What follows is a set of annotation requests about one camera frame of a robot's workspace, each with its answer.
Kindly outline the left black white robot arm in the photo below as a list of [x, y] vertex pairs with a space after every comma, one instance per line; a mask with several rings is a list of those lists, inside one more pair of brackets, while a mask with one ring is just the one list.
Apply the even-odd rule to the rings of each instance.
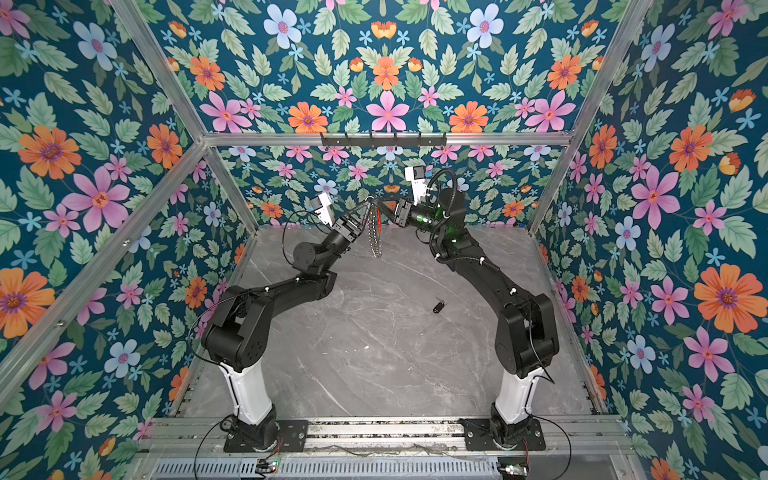
[[366, 202], [336, 219], [321, 242], [299, 243], [291, 261], [294, 277], [263, 287], [234, 285], [222, 295], [202, 346], [222, 373], [233, 401], [233, 413], [227, 419], [232, 437], [228, 451], [268, 451], [280, 443], [276, 406], [267, 393], [262, 368], [272, 321], [331, 294], [337, 281], [333, 265], [375, 215], [375, 208]]

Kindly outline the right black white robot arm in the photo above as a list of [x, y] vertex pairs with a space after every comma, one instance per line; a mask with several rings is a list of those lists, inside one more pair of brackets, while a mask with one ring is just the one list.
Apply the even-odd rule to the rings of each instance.
[[447, 188], [432, 202], [398, 198], [394, 203], [369, 202], [398, 227], [428, 233], [434, 259], [465, 279], [497, 318], [494, 350], [504, 375], [492, 403], [489, 434], [496, 445], [510, 449], [532, 432], [536, 387], [551, 379], [546, 368], [560, 350], [553, 302], [520, 287], [488, 257], [466, 226], [461, 192]]

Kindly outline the red handled key ring organizer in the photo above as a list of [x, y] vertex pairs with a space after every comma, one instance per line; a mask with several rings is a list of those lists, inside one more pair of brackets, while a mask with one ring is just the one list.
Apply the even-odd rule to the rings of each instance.
[[368, 206], [366, 228], [368, 231], [371, 253], [375, 258], [381, 258], [383, 251], [381, 246], [380, 210], [373, 201], [371, 201]]

